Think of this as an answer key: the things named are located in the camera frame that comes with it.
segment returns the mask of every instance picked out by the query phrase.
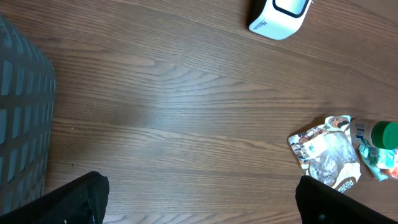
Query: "wood grain surface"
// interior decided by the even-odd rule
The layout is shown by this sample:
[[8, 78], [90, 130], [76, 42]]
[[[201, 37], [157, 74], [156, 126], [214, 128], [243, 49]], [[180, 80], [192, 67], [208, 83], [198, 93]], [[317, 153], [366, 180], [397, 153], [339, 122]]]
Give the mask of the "wood grain surface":
[[[274, 41], [247, 0], [3, 0], [58, 76], [46, 191], [97, 170], [105, 223], [300, 223], [287, 137], [328, 115], [398, 121], [398, 2], [318, 0]], [[398, 220], [397, 182], [347, 191]]]

